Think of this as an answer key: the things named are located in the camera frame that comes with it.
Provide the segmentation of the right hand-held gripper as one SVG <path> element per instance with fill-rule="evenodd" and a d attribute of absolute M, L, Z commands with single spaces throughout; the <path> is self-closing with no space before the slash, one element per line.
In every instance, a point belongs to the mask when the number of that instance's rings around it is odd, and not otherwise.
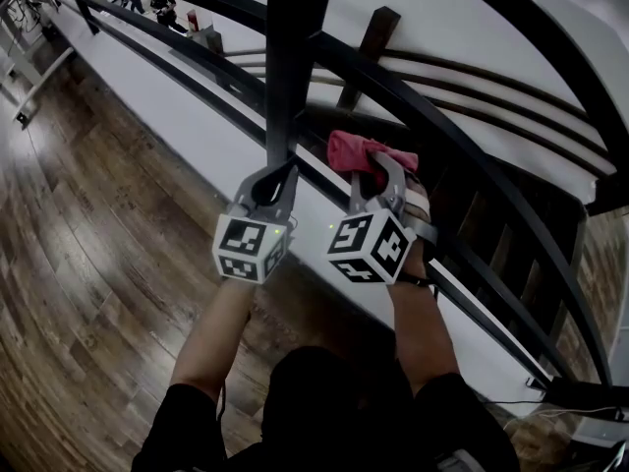
<path fill-rule="evenodd" d="M 374 161 L 386 183 L 379 196 L 363 195 L 365 172 L 354 171 L 348 214 L 335 227 L 326 259 L 354 283 L 392 284 L 401 270 L 415 235 L 401 223 L 406 177 L 402 165 L 378 151 Z"/>

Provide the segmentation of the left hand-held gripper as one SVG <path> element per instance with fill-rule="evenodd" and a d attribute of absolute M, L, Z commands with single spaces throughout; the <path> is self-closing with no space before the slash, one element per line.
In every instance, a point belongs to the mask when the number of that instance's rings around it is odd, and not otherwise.
<path fill-rule="evenodd" d="M 244 179 L 229 213 L 221 213 L 212 255 L 222 277 L 265 283 L 288 251 L 299 168 L 266 166 Z"/>

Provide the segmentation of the red cloth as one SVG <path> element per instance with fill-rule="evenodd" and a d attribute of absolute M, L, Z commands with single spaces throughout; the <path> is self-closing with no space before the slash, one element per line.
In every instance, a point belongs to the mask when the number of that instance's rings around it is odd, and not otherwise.
<path fill-rule="evenodd" d="M 375 174 L 376 168 L 371 158 L 375 152 L 383 152 L 412 173 L 418 169 L 419 159 L 416 154 L 340 130 L 330 133 L 326 155 L 330 168 L 336 172 Z"/>

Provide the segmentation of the person's right forearm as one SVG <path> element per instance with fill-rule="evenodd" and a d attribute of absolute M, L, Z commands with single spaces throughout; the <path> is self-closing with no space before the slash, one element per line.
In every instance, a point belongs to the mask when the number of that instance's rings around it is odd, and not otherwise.
<path fill-rule="evenodd" d="M 416 394 L 436 378 L 459 374 L 452 340 L 431 290 L 393 284 L 388 293 L 397 357 L 411 391 Z"/>

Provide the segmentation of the person's left forearm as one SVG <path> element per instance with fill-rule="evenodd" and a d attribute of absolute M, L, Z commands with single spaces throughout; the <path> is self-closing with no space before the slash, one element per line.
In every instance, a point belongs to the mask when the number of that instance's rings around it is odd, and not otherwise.
<path fill-rule="evenodd" d="M 172 384 L 191 385 L 214 402 L 235 361 L 257 286 L 225 280 L 195 322 L 180 350 Z"/>

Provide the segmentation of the person's right hand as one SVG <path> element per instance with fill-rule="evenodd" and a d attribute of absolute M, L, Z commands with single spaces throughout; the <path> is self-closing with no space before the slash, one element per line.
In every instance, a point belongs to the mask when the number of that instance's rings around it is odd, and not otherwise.
<path fill-rule="evenodd" d="M 429 197 L 416 177 L 406 176 L 403 223 L 416 234 L 404 263 L 404 271 L 418 278 L 426 278 L 426 263 L 435 254 L 437 231 L 431 225 Z"/>

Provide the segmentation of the black wristband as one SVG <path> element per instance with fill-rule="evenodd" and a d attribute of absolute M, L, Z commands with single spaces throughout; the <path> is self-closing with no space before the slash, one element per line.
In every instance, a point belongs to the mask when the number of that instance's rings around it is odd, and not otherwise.
<path fill-rule="evenodd" d="M 431 278 L 418 277 L 407 272 L 400 272 L 397 276 L 395 284 L 407 284 L 417 288 L 430 288 L 436 285 Z"/>

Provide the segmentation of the dark wooden staircase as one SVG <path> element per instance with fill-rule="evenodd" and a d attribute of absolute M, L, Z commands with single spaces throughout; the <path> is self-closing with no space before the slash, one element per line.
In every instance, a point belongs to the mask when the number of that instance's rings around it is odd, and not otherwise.
<path fill-rule="evenodd" d="M 507 223 L 501 204 L 485 195 L 472 172 L 457 157 L 447 156 L 438 137 L 430 132 L 414 133 L 400 123 L 350 113 L 337 108 L 309 104 L 301 122 L 313 130 L 304 135 L 302 146 L 321 160 L 325 144 L 334 130 L 377 140 L 388 147 L 415 153 L 419 158 L 417 176 L 429 194 L 431 221 L 438 228 L 456 235 L 519 298 L 550 340 L 558 340 L 566 311 L 561 290 L 554 278 L 536 260 L 536 251 L 525 233 Z M 581 204 L 558 188 L 514 166 L 497 162 L 512 183 L 520 189 L 530 206 L 553 236 L 568 263 L 575 247 L 581 248 L 580 233 L 585 219 Z M 438 260 L 491 311 L 499 321 L 541 363 L 543 356 L 532 334 L 519 326 L 505 304 L 488 293 L 468 267 L 449 257 Z"/>

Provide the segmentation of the dark wooden stair rails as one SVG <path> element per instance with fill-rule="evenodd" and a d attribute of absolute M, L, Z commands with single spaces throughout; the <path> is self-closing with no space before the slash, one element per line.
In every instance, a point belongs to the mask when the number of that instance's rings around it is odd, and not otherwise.
<path fill-rule="evenodd" d="M 387 48 L 379 64 L 448 115 L 548 150 L 597 179 L 616 172 L 599 131 L 575 102 L 489 69 L 426 53 Z"/>

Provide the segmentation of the person's black clothing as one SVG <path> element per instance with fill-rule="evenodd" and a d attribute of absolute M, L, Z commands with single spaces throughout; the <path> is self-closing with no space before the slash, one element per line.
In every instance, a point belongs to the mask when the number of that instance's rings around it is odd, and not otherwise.
<path fill-rule="evenodd" d="M 215 402 L 187 384 L 168 388 L 131 472 L 438 472 L 467 450 L 486 472 L 520 472 L 506 433 L 456 374 L 414 394 L 400 369 L 370 407 L 350 365 L 301 347 L 273 369 L 261 439 L 225 453 Z"/>

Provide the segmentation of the grey waist bag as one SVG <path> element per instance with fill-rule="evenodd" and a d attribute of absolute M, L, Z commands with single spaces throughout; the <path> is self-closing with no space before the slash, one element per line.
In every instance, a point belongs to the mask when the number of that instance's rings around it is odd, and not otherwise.
<path fill-rule="evenodd" d="M 438 472 L 486 472 L 483 466 L 465 449 L 458 449 L 436 460 Z"/>

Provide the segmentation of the red top table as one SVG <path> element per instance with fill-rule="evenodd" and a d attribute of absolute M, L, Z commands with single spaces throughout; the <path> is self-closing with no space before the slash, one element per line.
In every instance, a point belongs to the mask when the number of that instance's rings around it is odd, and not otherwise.
<path fill-rule="evenodd" d="M 74 49 L 64 50 L 45 70 L 33 58 L 43 43 L 55 36 L 45 13 L 57 11 L 60 0 L 0 0 L 0 95 L 14 106 L 13 120 L 26 128 L 29 104 Z"/>

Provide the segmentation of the short dark wooden post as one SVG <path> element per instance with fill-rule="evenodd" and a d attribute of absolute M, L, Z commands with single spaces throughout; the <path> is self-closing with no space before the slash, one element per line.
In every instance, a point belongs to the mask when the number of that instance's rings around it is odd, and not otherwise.
<path fill-rule="evenodd" d="M 387 6 L 374 10 L 359 47 L 359 52 L 372 61 L 378 62 L 400 19 L 401 16 Z M 361 94 L 356 87 L 347 83 L 341 91 L 337 107 L 352 111 L 358 104 Z"/>

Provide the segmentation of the tall dark wooden post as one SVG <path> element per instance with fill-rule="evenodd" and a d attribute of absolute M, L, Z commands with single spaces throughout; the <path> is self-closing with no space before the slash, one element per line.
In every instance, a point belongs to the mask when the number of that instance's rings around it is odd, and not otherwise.
<path fill-rule="evenodd" d="M 629 207 L 629 168 L 596 181 L 595 200 L 585 205 L 589 216 Z"/>

